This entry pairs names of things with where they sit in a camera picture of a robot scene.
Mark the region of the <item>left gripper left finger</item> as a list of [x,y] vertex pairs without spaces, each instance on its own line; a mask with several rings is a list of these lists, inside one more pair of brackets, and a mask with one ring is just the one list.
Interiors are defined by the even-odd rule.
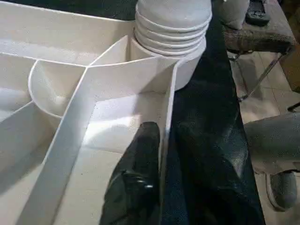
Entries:
[[159,215],[157,123],[140,124],[107,185],[102,225],[157,225]]

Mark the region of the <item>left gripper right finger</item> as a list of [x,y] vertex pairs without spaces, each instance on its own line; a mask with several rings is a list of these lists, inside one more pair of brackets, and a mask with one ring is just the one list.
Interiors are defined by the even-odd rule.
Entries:
[[174,131],[191,225],[256,225],[258,215],[245,185],[217,145],[196,129]]

